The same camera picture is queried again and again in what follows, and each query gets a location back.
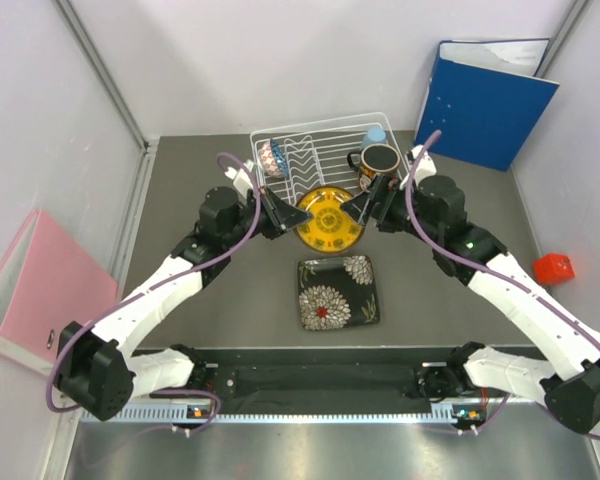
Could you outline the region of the yellow patterned round plate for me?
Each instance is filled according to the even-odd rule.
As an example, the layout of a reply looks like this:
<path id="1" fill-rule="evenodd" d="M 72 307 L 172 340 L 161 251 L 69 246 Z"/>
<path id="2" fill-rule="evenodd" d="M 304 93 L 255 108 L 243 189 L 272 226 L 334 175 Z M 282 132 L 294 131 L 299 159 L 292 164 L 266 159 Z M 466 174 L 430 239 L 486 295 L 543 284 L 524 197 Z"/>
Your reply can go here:
<path id="1" fill-rule="evenodd" d="M 341 205 L 353 195 L 334 186 L 314 188 L 295 204 L 311 215 L 311 219 L 295 229 L 296 236 L 309 249 L 322 254 L 339 254 L 353 247 L 365 229 L 351 219 Z"/>

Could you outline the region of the blue triangle pattern bowl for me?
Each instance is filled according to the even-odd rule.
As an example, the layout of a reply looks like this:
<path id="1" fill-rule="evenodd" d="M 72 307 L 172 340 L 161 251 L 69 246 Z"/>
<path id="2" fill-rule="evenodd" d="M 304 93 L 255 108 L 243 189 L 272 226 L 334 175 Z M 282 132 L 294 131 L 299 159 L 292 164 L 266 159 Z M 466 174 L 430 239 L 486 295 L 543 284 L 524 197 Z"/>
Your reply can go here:
<path id="1" fill-rule="evenodd" d="M 264 172 L 273 178 L 288 178 L 289 165 L 279 143 L 274 139 L 263 142 L 258 149 L 258 158 Z"/>

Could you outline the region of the light blue cup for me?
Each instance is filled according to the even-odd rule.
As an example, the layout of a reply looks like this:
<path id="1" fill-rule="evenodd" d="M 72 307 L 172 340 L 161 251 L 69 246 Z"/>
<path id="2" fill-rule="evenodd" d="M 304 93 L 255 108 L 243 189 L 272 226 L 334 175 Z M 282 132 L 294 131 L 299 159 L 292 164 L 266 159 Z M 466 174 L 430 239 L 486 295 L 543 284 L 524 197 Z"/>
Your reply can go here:
<path id="1" fill-rule="evenodd" d="M 364 150 L 371 145 L 386 145 L 387 143 L 388 139 L 385 130 L 381 127 L 374 126 L 364 134 L 360 148 Z"/>

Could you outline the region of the black floral square plate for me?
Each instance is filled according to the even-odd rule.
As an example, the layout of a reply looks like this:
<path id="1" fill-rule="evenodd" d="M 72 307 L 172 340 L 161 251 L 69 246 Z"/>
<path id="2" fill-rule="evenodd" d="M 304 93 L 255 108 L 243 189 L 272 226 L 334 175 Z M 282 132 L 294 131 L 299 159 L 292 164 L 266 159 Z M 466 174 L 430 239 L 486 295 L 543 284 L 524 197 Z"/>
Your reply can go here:
<path id="1" fill-rule="evenodd" d="M 366 255 L 300 261 L 297 285 L 300 322 L 307 331 L 335 331 L 381 320 L 375 274 Z"/>

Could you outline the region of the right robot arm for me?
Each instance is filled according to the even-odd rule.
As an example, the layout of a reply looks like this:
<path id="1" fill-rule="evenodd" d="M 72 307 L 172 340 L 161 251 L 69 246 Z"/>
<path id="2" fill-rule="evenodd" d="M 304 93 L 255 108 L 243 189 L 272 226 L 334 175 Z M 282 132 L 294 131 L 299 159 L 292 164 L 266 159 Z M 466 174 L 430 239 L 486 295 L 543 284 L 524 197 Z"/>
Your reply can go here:
<path id="1" fill-rule="evenodd" d="M 342 204 L 358 225 L 409 233 L 426 244 L 436 265 L 485 299 L 540 351 L 517 356 L 479 342 L 455 348 L 435 373 L 419 378 L 429 397 L 496 389 L 533 401 L 567 429 L 590 435 L 600 422 L 600 333 L 539 286 L 488 230 L 469 221 L 465 195 L 434 175 L 401 187 L 387 175 Z"/>

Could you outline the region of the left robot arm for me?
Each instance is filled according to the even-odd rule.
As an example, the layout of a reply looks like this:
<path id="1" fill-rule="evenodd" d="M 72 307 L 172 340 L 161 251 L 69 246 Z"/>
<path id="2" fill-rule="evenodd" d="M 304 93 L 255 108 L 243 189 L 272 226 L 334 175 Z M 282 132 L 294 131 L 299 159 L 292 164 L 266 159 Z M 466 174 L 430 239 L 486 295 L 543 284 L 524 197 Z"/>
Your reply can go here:
<path id="1" fill-rule="evenodd" d="M 139 355 L 137 347 L 181 303 L 201 292 L 257 235 L 276 239 L 307 223 L 307 211 L 281 200 L 267 187 L 209 190 L 199 218 L 158 269 L 121 303 L 61 332 L 50 390 L 59 390 L 95 418 L 107 421 L 126 404 L 176 388 L 196 396 L 207 374 L 189 347 Z"/>

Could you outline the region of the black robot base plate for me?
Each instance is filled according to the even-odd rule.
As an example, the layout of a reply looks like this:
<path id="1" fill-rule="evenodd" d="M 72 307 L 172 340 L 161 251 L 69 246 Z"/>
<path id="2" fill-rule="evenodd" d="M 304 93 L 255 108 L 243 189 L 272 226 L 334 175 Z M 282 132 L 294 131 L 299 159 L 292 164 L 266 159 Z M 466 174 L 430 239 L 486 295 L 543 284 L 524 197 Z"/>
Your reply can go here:
<path id="1" fill-rule="evenodd" d="M 442 365 L 408 361 L 211 361 L 196 366 L 182 386 L 158 387 L 154 396 L 199 395 L 212 392 L 224 400 L 255 400 L 268 394 L 380 393 L 391 399 L 441 401 L 473 396 L 475 387 Z"/>

